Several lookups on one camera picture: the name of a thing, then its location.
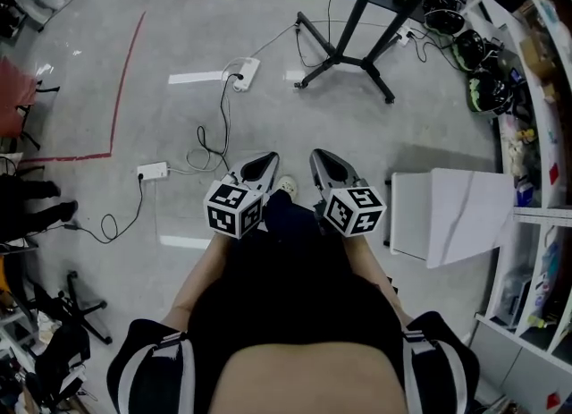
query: person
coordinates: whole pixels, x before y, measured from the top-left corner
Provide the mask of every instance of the person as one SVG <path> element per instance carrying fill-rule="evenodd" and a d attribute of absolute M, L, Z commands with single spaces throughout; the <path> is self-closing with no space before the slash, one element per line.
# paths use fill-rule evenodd
<path fill-rule="evenodd" d="M 24 181 L 16 175 L 0 175 L 0 242 L 14 241 L 31 232 L 43 232 L 58 221 L 68 222 L 78 209 L 77 201 L 51 206 L 37 213 L 27 213 L 24 201 L 61 196 L 53 182 Z"/>
<path fill-rule="evenodd" d="M 217 233 L 163 323 L 132 322 L 107 374 L 117 412 L 457 413 L 475 394 L 472 351 L 436 312 L 406 314 L 363 236 L 322 235 L 293 204 L 296 183 L 277 188 L 267 232 Z M 409 353 L 421 410 L 406 397 L 404 334 L 443 347 Z"/>

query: office chair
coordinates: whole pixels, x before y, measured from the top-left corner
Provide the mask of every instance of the office chair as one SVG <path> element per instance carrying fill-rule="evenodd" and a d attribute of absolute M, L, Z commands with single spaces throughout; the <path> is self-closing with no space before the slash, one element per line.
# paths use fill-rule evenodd
<path fill-rule="evenodd" d="M 58 328 L 44 353 L 36 356 L 35 373 L 26 375 L 26 386 L 38 406 L 59 412 L 57 405 L 78 392 L 83 384 L 80 366 L 89 359 L 89 335 L 77 324 Z"/>
<path fill-rule="evenodd" d="M 75 271 L 70 271 L 67 275 L 68 291 L 70 293 L 69 298 L 65 297 L 65 293 L 63 291 L 58 293 L 57 298 L 51 298 L 41 285 L 30 280 L 34 286 L 35 299 L 28 303 L 28 308 L 41 310 L 53 320 L 59 320 L 65 325 L 81 325 L 92 333 L 99 341 L 109 345 L 113 342 L 111 336 L 103 336 L 85 318 L 86 315 L 91 314 L 98 309 L 105 309 L 107 307 L 107 303 L 105 301 L 99 301 L 96 306 L 83 310 L 80 309 L 75 288 L 73 286 L 73 280 L 77 278 L 78 273 Z"/>

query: concrete floor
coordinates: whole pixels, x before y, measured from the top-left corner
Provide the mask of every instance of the concrete floor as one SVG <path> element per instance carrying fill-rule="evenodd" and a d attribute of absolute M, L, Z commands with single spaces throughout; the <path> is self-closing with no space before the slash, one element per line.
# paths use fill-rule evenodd
<path fill-rule="evenodd" d="M 331 16 L 348 18 L 354 0 L 332 0 Z M 99 233 L 99 221 L 113 212 L 120 228 L 139 202 L 138 165 L 168 161 L 185 168 L 185 153 L 198 145 L 204 124 L 209 142 L 221 145 L 223 123 L 218 80 L 170 85 L 175 74 L 220 71 L 231 59 L 248 56 L 291 25 L 298 10 L 326 19 L 328 0 L 75 0 L 37 34 L 24 30 L 15 47 L 4 50 L 47 86 L 61 85 L 56 97 L 42 95 L 29 119 L 29 131 L 42 144 L 28 156 L 75 157 L 106 153 L 122 70 L 141 16 L 118 105 L 111 157 L 47 162 L 44 177 L 60 184 L 63 196 L 77 199 L 78 220 Z M 387 25 L 394 14 L 368 6 L 363 22 Z M 422 29 L 414 22 L 411 26 Z M 317 23 L 327 31 L 327 23 Z M 343 23 L 332 24 L 337 43 Z M 361 57 L 383 28 L 357 27 L 347 55 Z M 324 59 L 303 31 L 300 46 L 307 63 Z M 275 150 L 281 172 L 299 183 L 299 203 L 318 200 L 308 167 L 313 148 L 329 149 L 350 161 L 389 202 L 383 181 L 393 171 L 426 172 L 433 167 L 493 171 L 494 134 L 489 123 L 468 112 L 464 76 L 433 48 L 420 63 L 412 43 L 396 46 L 378 61 L 396 95 L 387 106 L 359 69 L 338 66 L 302 91 L 293 83 L 307 70 L 301 64 L 292 29 L 257 57 L 261 66 L 251 90 L 229 92 L 232 163 L 252 152 Z M 200 249 L 166 245 L 162 236 L 209 238 L 202 199 L 216 173 L 178 175 L 146 183 L 139 220 L 118 241 L 96 243 L 85 233 L 55 230 L 39 235 L 37 265 L 48 290 L 63 286 L 76 269 L 92 298 L 107 300 L 98 314 L 114 338 L 105 347 L 92 340 L 85 398 L 97 413 L 114 410 L 107 395 L 107 367 L 131 320 L 160 320 L 175 292 L 201 255 Z M 459 335 L 469 333 L 484 296 L 491 254 L 427 270 L 419 261 L 394 257 L 383 246 L 389 231 L 368 239 L 386 272 L 400 289 L 412 316 L 439 311 Z"/>

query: black metal stand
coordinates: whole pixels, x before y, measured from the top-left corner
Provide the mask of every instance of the black metal stand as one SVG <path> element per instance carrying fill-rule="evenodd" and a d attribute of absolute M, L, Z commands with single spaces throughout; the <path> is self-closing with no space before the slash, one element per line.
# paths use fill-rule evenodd
<path fill-rule="evenodd" d="M 423 0 L 406 0 L 405 4 L 401 11 L 397 14 L 395 19 L 391 22 L 388 26 L 387 30 L 382 34 L 380 39 L 371 49 L 369 54 L 363 59 L 352 58 L 350 56 L 345 56 L 343 52 L 346 50 L 346 46 L 348 46 L 349 40 L 351 39 L 354 30 L 356 29 L 359 19 L 363 14 L 364 10 L 366 9 L 367 3 L 369 0 L 356 0 L 354 4 L 354 8 L 349 15 L 348 22 L 346 23 L 346 27 L 344 28 L 343 32 L 341 33 L 340 42 L 338 43 L 337 47 L 333 47 L 333 45 L 328 42 L 320 31 L 316 29 L 314 23 L 312 23 L 306 15 L 302 12 L 298 12 L 298 18 L 296 19 L 296 27 L 299 27 L 300 23 L 306 26 L 307 30 L 314 36 L 315 40 L 317 40 L 318 44 L 324 49 L 324 51 L 328 54 L 328 58 L 320 64 L 319 67 L 315 68 L 311 73 L 309 73 L 303 81 L 297 82 L 294 86 L 297 89 L 304 89 L 307 87 L 307 84 L 315 79 L 318 75 L 322 72 L 327 71 L 335 64 L 345 63 L 345 64 L 353 64 L 354 66 L 358 66 L 362 68 L 367 74 L 372 78 L 375 82 L 375 85 L 379 87 L 382 93 L 385 95 L 385 102 L 387 104 L 392 104 L 395 101 L 395 96 L 391 93 L 391 90 L 385 82 L 383 82 L 382 78 L 380 77 L 380 73 L 377 68 L 374 66 L 374 61 L 381 55 L 385 50 L 387 50 L 390 46 L 395 44 L 399 39 L 400 35 L 397 34 L 397 31 L 400 29 L 401 25 L 406 21 L 409 15 L 416 9 L 416 7 L 422 2 Z"/>

